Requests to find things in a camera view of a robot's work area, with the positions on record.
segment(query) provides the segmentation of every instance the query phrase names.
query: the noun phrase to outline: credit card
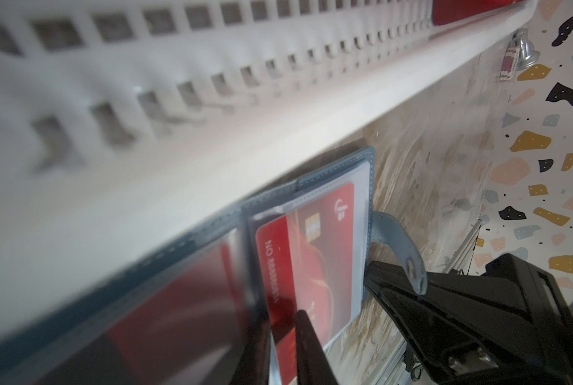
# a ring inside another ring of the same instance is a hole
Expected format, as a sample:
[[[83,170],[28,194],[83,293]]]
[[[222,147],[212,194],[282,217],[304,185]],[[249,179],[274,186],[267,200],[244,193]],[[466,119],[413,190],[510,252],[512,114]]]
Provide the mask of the credit card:
[[[294,316],[308,313],[322,346],[351,320],[354,185],[259,227],[257,250],[282,384],[297,375]]]
[[[250,324],[237,234],[199,251],[179,277],[35,385],[200,385],[229,370],[230,350],[243,346]]]

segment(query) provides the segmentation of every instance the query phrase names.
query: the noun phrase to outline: red object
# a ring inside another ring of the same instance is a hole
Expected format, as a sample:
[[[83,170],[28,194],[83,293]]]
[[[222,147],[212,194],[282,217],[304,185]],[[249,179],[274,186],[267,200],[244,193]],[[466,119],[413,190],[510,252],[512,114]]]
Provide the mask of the red object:
[[[277,343],[295,326],[297,312],[286,216],[260,227],[256,232],[256,246],[269,320]]]
[[[199,358],[215,356],[206,363],[209,370],[224,346],[243,339],[246,308],[230,259],[228,245],[215,246],[107,331],[139,384],[181,377],[200,383],[202,378],[190,378],[200,372]],[[197,369],[189,374],[187,368],[194,365]]]
[[[298,309],[308,313],[322,346],[351,320],[353,203],[354,186],[348,184],[257,231],[284,385],[297,375],[294,316]],[[270,272],[269,265],[275,265],[275,271]]]
[[[434,0],[432,22],[444,25],[523,0]]]

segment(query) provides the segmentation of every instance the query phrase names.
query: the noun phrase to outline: card holder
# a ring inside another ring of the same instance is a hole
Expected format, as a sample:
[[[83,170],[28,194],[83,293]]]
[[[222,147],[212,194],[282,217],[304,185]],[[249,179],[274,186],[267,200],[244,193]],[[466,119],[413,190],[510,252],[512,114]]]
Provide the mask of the card holder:
[[[416,291],[425,293],[425,268],[411,238],[394,217],[371,210],[373,157],[372,148],[359,150],[244,203],[272,325],[271,384],[289,384],[296,376],[294,320],[290,316],[298,309],[308,312],[325,349],[359,316],[371,242],[389,245]],[[339,223],[342,219],[350,220],[348,234],[344,222]],[[346,242],[345,235],[352,242]],[[344,271],[349,269],[346,279]],[[349,309],[351,318],[346,319]]]
[[[353,311],[350,321],[361,310],[364,295],[363,269],[371,242],[388,244],[402,263],[407,276],[412,277],[411,282],[415,291],[424,294],[427,278],[421,256],[414,243],[395,218],[389,214],[372,212],[374,158],[373,147],[360,149],[311,173],[295,177],[289,182],[234,204],[115,277],[101,283],[71,304],[0,341],[0,384],[31,384],[41,378],[43,379],[41,384],[46,384],[45,374],[48,377],[49,373],[68,365],[71,360],[76,359],[79,351],[87,349],[89,344],[94,343],[92,341],[105,335],[109,336],[109,333],[113,336],[114,327],[125,323],[131,314],[139,313],[139,309],[148,301],[151,302],[152,298],[162,295],[161,293],[166,288],[172,287],[178,278],[225,244],[229,247],[227,254],[239,258],[235,267],[225,262],[225,270],[239,269],[239,273],[240,270],[249,272],[245,277],[236,275],[237,278],[234,278],[245,281],[245,285],[241,282],[234,284],[231,282],[228,285],[231,288],[239,284],[244,287],[236,317],[242,338],[245,338],[247,326],[267,313],[265,291],[259,273],[259,259],[256,257],[258,250],[255,235],[263,224],[286,215],[287,212],[269,213],[258,220],[251,220],[251,217],[297,200],[313,201],[315,190],[324,185],[331,185],[334,181],[340,181],[340,178],[344,178],[362,165],[367,165],[365,183],[361,180],[354,182],[357,184],[355,187],[365,185],[366,188],[359,191],[359,195],[362,193],[365,195],[364,199],[359,197],[357,200],[365,201],[361,206],[363,209],[360,208],[363,214],[358,220],[353,220],[353,223],[356,222],[359,226],[359,230],[353,230],[353,233],[361,232],[359,242],[362,252],[359,256],[359,265],[353,265],[352,285],[356,289],[352,292]],[[334,335],[326,346],[340,332]],[[122,354],[122,350],[125,349],[119,349],[118,353]],[[273,383],[279,381],[279,378],[275,378],[275,361],[274,348]]]

